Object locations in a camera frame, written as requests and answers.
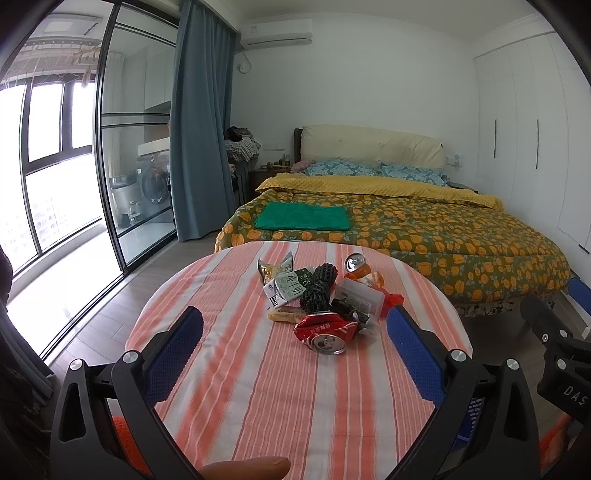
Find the white wall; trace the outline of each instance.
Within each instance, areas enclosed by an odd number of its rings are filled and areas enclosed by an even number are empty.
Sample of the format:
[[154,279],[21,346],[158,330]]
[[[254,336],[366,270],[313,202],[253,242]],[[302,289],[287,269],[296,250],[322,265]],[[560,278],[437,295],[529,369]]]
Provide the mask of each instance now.
[[[343,124],[441,138],[454,180],[472,186],[478,160],[478,86],[472,46],[425,27],[365,15],[321,14],[313,43],[248,51],[234,74],[232,124],[293,154],[293,130]],[[242,54],[236,62],[243,61]],[[262,151],[259,164],[282,152]]]

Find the black rope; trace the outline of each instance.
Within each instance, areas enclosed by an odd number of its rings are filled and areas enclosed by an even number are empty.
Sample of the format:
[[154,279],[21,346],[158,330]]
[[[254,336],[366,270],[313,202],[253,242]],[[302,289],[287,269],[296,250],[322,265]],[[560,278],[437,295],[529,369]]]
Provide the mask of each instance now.
[[314,270],[312,283],[300,298],[300,307],[306,313],[330,311],[330,289],[338,272],[334,265],[325,263]]

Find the wardrobe handle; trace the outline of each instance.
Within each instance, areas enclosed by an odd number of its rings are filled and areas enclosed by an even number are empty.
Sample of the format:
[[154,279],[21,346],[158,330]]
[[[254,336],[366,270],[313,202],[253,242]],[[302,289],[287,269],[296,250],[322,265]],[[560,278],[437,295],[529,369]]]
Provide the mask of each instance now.
[[540,160],[540,119],[538,118],[538,146],[535,153],[535,169],[538,169],[538,162]]
[[492,154],[492,158],[496,158],[496,118],[495,118],[495,151]]

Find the wardrobe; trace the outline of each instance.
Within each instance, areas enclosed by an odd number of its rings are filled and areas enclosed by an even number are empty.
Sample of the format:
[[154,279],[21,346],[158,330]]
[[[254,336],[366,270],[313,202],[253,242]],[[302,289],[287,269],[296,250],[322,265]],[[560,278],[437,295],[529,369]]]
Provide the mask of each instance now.
[[591,89],[558,34],[475,58],[475,188],[552,239],[591,285]]

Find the wall switch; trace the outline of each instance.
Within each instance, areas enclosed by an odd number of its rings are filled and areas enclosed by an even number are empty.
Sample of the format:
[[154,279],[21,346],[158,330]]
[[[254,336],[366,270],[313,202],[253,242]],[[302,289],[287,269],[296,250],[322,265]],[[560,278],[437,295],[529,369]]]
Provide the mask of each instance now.
[[460,155],[456,154],[454,157],[448,157],[446,159],[446,163],[450,166],[450,167],[456,167],[459,168],[462,166],[462,164],[460,163]]

